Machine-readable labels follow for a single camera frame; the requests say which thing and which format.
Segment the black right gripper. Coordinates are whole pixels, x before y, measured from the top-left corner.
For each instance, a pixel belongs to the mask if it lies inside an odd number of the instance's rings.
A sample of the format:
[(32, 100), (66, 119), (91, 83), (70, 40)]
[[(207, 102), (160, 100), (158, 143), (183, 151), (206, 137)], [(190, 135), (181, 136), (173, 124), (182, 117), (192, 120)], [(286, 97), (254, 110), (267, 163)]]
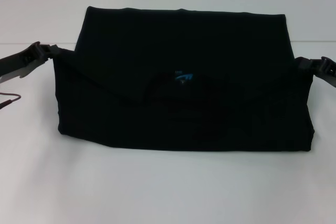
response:
[(304, 57), (298, 57), (295, 59), (297, 67), (306, 72), (318, 72), (321, 68), (321, 72), (328, 76), (328, 83), (333, 87), (336, 87), (335, 76), (335, 62), (328, 57), (322, 57), (321, 59), (308, 59)]

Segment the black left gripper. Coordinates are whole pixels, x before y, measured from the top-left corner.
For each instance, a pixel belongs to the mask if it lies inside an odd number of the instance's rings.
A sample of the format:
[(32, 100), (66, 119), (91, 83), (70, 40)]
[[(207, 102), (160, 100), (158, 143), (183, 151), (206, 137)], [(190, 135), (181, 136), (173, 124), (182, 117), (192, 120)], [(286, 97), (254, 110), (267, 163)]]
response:
[(27, 67), (29, 63), (41, 63), (42, 58), (48, 60), (59, 54), (57, 45), (44, 45), (38, 41), (19, 53), (1, 59), (1, 70), (18, 70)]

